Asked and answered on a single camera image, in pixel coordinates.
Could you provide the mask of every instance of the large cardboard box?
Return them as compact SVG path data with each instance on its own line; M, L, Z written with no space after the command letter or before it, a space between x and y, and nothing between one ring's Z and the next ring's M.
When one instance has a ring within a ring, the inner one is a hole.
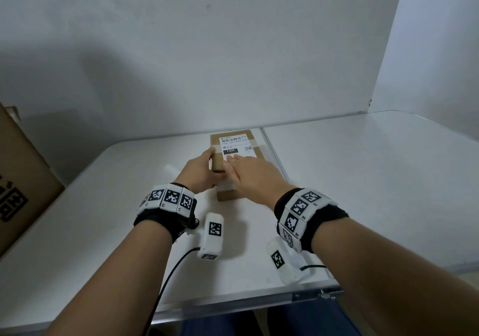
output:
M64 190L0 105L0 256Z
M237 130L234 132L216 133L210 135L211 145L216 152L213 154L211 170L213 172L224 172L223 161L230 154L242 156L253 156L264 159L260 146L256 142L251 130ZM218 201L229 201L242 199L242 196L234 184L227 180L218 184Z

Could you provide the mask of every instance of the white label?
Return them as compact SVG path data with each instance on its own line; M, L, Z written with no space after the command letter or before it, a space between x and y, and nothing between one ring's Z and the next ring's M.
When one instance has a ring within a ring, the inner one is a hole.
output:
M219 145L221 146L221 153L223 154L224 160L226 160L226 156L229 154L231 156L239 154L243 157L256 157L253 146L249 142L246 134L238 134L232 137L221 137L219 139Z

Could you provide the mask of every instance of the black cable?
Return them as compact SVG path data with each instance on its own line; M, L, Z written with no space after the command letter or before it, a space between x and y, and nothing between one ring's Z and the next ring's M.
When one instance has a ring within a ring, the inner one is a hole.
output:
M308 268L327 268L326 266L320 266L319 264L312 264L310 266L302 266L299 270L305 270Z
M150 317L148 318L147 324L145 325L145 329L143 330L143 333L141 334L142 336L146 336L146 334L147 334L147 332L148 332L148 328L149 328L150 325L151 325L151 321L153 320L153 316L155 315L156 308L158 307L159 299L161 298L161 295L162 295L163 292L165 291L165 287L166 287L166 285L168 284L168 281L170 280L171 275L173 274L173 272L175 272L175 269L180 265L181 261L182 261L183 259L185 259L188 254L190 254L191 252L198 251L198 250L200 250L200 249L201 249L201 248L198 247L198 248L192 248L192 249L188 250L188 251L186 252L186 254L183 255L180 260L178 260L178 262L176 263L176 266L173 267L173 269L171 270L171 272L170 272L168 278L165 280L165 283L163 284L163 287L161 287L161 291L160 291L160 293L159 293L158 298L156 298L155 306L154 306L153 309L151 310Z

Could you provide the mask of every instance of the forearm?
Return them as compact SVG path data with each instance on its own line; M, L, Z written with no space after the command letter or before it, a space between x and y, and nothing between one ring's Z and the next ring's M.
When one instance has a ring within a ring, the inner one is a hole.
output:
M158 297L171 235L136 225L47 330L47 335L139 335Z
M477 335L478 291L354 220L321 224L311 246L379 335Z

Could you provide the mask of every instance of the hand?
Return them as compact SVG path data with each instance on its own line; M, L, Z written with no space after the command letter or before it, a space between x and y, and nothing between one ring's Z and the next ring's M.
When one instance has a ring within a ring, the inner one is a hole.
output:
M225 180L225 173L214 173L209 169L209 160L213 153L215 148L210 147L200 157L189 160L175 182L188 187L194 194L199 194Z
M264 159L235 154L234 158L228 156L227 160L223 162L223 167L238 191L273 211L281 196L296 188L284 180L272 163Z

